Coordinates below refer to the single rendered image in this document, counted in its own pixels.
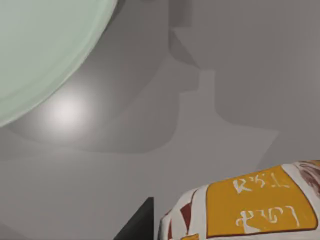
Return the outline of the white and yellow can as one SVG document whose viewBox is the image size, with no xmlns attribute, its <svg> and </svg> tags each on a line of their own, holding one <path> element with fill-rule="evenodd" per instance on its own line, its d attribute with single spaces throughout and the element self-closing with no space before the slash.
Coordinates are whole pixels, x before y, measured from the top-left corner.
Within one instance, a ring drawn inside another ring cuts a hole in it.
<svg viewBox="0 0 320 240">
<path fill-rule="evenodd" d="M 157 240 L 320 240 L 320 160 L 302 160 L 185 192 Z"/>
</svg>

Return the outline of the pale green plate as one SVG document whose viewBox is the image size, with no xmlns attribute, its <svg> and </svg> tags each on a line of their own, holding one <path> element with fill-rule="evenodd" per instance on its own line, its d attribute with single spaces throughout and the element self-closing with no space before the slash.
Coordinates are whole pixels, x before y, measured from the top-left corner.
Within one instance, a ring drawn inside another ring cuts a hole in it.
<svg viewBox="0 0 320 240">
<path fill-rule="evenodd" d="M 57 91 L 82 65 L 118 0 L 0 0 L 0 128 Z"/>
</svg>

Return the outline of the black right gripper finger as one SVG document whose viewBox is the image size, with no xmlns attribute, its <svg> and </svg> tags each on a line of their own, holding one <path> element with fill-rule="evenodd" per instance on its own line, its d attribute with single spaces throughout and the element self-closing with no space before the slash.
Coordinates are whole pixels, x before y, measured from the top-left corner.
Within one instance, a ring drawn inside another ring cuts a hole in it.
<svg viewBox="0 0 320 240">
<path fill-rule="evenodd" d="M 154 197 L 148 197 L 113 240 L 154 240 Z"/>
</svg>

